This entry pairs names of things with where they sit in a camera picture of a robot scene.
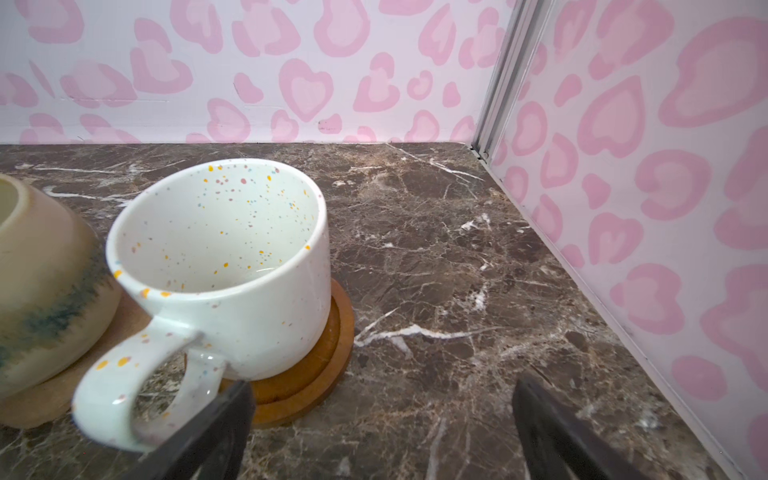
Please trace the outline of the beige ceramic mug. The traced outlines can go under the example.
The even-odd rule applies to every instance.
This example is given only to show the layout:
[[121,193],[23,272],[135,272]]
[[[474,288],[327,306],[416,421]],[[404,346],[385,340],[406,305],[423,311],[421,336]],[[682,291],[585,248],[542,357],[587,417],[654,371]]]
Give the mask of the beige ceramic mug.
[[97,233],[67,206],[2,176],[2,397],[81,358],[112,322],[120,297]]

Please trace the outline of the white speckled mug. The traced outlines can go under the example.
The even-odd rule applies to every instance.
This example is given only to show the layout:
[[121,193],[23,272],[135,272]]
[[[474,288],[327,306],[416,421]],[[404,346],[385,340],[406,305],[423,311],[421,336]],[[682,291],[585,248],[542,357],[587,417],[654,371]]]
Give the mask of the white speckled mug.
[[148,452],[216,397],[223,380],[278,375],[308,355],[331,309],[324,196],[272,160],[217,160],[140,193],[116,218],[107,264],[149,323],[76,388],[88,438]]

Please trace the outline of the brown wooden round coaster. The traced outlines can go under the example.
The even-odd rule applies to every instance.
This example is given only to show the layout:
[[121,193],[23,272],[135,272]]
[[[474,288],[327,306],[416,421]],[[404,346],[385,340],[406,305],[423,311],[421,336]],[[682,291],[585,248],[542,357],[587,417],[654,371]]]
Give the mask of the brown wooden round coaster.
[[320,405],[341,380],[353,350],[355,313],[337,281],[331,282],[327,324],[310,352],[276,376],[252,381],[253,429],[274,428],[297,420]]

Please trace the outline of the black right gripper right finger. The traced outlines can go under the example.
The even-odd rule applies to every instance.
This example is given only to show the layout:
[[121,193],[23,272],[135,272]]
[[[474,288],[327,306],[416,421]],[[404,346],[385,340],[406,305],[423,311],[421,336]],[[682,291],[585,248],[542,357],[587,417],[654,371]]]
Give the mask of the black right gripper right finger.
[[535,378],[518,377],[515,425],[532,479],[644,479]]

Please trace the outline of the cork flower shaped coaster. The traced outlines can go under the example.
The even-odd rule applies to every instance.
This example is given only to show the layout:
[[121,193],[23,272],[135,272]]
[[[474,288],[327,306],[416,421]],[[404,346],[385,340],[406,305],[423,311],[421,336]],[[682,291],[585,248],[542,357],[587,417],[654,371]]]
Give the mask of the cork flower shaped coaster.
[[35,428],[65,415],[88,369],[114,346],[145,328],[149,321],[149,315],[123,293],[110,326],[85,355],[51,379],[1,401],[1,425]]

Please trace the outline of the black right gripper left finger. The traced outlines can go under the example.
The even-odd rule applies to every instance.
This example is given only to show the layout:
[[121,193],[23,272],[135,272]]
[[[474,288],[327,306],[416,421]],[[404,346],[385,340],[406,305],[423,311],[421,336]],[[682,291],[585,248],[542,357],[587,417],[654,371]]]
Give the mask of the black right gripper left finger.
[[250,384],[235,382],[124,478],[235,479],[254,412]]

